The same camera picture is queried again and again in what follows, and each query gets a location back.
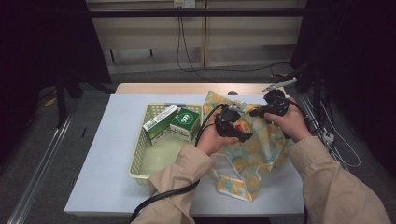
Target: dark backdrop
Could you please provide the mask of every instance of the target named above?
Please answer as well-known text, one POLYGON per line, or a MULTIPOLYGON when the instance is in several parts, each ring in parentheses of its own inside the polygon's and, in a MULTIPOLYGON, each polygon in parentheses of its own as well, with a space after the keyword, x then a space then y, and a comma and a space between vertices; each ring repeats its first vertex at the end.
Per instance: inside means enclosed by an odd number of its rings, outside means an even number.
MULTIPOLYGON (((308 0, 307 7, 339 8, 334 18, 338 25, 326 34, 334 24, 331 16, 304 17, 291 65, 315 62, 352 128, 396 177, 396 1, 308 0), (325 50, 317 54, 326 37, 325 50)), ((302 73, 303 89, 312 85, 312 71, 302 73)))
POLYGON ((54 86, 58 74, 73 70, 110 82, 87 12, 84 0, 0 2, 0 161, 21 137, 39 91, 54 86))

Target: hand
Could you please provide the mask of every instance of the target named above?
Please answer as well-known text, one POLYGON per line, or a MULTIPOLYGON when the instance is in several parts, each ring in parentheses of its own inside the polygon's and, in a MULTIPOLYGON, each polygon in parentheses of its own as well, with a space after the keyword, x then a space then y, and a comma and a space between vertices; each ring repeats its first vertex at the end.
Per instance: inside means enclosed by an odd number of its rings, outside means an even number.
POLYGON ((264 117, 279 126, 295 143, 312 136, 305 126, 303 115, 295 105, 289 104, 288 112, 283 117, 270 113, 265 113, 264 117))
POLYGON ((213 113, 208 119, 206 124, 208 125, 202 133, 197 148, 201 149, 208 156, 219 151, 224 145, 230 145, 239 142, 237 137, 221 137, 216 130, 215 116, 218 113, 213 113))

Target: sleeve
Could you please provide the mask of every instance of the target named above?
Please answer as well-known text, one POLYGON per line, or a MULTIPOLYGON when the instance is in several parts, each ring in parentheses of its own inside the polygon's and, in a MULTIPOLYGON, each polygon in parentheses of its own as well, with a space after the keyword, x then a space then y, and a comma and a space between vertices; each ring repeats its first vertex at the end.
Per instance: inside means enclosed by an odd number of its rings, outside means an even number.
POLYGON ((313 223, 390 223, 375 193, 344 170, 317 137, 291 147, 290 160, 303 180, 304 203, 313 223))
MULTIPOLYGON (((212 166, 213 161, 203 151, 186 145, 174 164, 148 179, 150 195, 186 187, 204 176, 212 166)), ((194 223, 190 214, 192 197, 193 190, 151 203, 132 223, 194 223)))

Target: patterned cloth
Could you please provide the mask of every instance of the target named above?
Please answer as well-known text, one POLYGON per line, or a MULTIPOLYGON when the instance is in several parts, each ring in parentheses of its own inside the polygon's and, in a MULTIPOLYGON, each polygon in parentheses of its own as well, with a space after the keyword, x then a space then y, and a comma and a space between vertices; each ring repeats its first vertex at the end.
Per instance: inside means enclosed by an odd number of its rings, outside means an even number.
MULTIPOLYGON (((232 100, 210 91, 205 99, 204 114, 207 116, 219 104, 232 103, 232 100)), ((287 149, 292 146, 292 142, 284 138, 280 128, 267 124, 263 118, 251 117, 248 114, 258 105, 249 105, 245 102, 236 102, 236 104, 245 111, 239 120, 249 126, 253 135, 245 143, 224 146, 214 156, 225 157, 238 178, 221 175, 215 169, 212 169, 210 176, 216 181, 220 192, 252 202, 260 188, 259 172, 271 172, 285 160, 287 149)))

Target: green plastic basket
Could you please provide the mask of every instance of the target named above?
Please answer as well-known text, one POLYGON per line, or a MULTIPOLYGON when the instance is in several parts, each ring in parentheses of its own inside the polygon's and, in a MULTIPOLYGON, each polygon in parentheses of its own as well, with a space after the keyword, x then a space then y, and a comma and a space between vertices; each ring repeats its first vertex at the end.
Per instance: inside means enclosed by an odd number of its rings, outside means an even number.
MULTIPOLYGON (((169 105, 171 104, 149 104, 142 126, 163 112, 169 105)), ((198 113, 201 117, 200 122, 202 123, 204 113, 201 105, 175 105, 198 113)), ((160 142, 152 146, 149 143, 143 128, 141 128, 134 156, 132 158, 131 167, 129 169, 129 176, 134 178, 138 184, 147 185, 150 175, 159 172, 164 167, 175 162, 177 154, 184 144, 186 144, 186 142, 172 137, 169 133, 160 142)))

